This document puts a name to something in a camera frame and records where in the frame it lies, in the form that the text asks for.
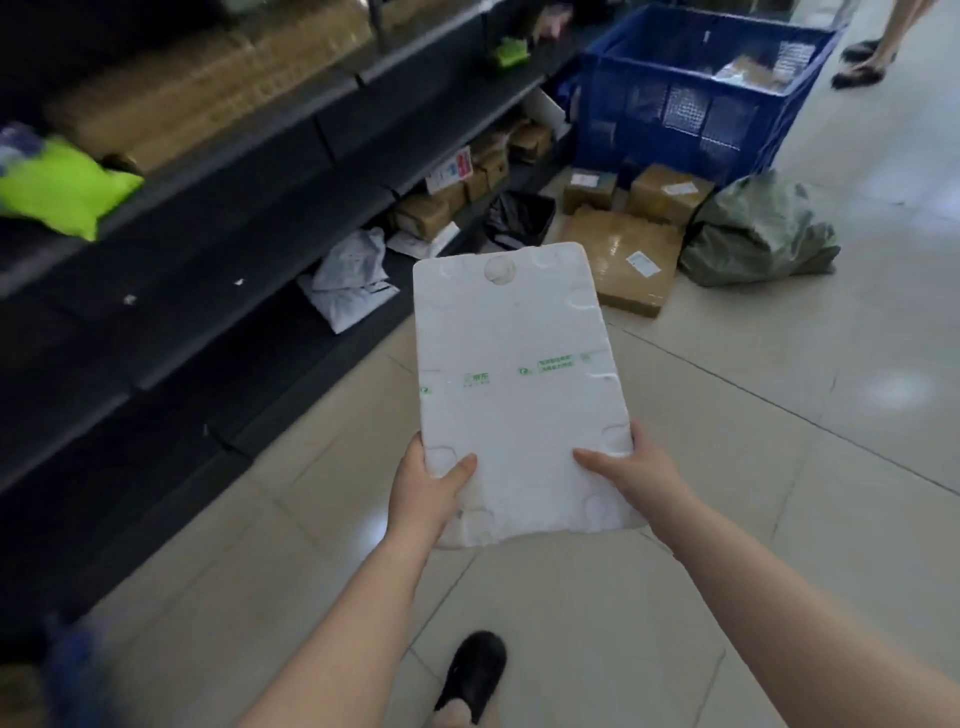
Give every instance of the lime green bag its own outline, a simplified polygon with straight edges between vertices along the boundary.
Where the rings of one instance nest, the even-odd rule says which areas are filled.
[[[38,220],[50,230],[97,239],[97,221],[127,199],[143,178],[104,169],[59,137],[0,176],[0,215]]]

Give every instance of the foot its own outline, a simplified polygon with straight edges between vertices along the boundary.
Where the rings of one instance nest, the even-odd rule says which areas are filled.
[[[861,63],[852,68],[847,68],[836,74],[831,84],[837,90],[843,88],[860,88],[862,86],[876,85],[886,78],[886,66],[873,65],[871,63]]]
[[[454,701],[466,703],[470,722],[480,722],[493,691],[507,666],[507,647],[493,632],[474,632],[457,648],[446,673],[444,689],[435,712],[456,709]]]
[[[861,40],[859,43],[854,43],[844,48],[843,53],[840,54],[840,58],[847,63],[862,63],[874,56],[879,45],[879,39]]]

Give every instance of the blue basket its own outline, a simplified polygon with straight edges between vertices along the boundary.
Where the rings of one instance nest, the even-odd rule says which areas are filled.
[[[653,162],[724,185],[767,169],[837,31],[649,5],[585,51],[578,167],[624,185]],[[792,79],[780,91],[718,81],[749,56]]]

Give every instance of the tiled floor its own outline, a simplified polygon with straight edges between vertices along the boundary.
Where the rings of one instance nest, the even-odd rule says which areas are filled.
[[[863,5],[850,39],[888,7]],[[784,144],[779,169],[813,182],[839,229],[835,276],[679,278],[656,321],[607,314],[630,408],[703,498],[960,679],[957,27],[960,6],[941,3],[873,89],[830,91],[832,61]],[[126,724],[243,711],[382,535],[418,419],[407,322],[98,605],[88,622]],[[435,553],[387,725],[422,725],[481,626],[511,650],[504,726],[780,724],[645,532]]]

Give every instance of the person's right hand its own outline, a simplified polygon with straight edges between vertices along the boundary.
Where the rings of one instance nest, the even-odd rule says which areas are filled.
[[[573,459],[581,467],[607,478],[641,516],[652,522],[664,509],[692,492],[667,451],[643,434],[636,419],[630,420],[630,431],[634,452],[627,457],[576,448]]]

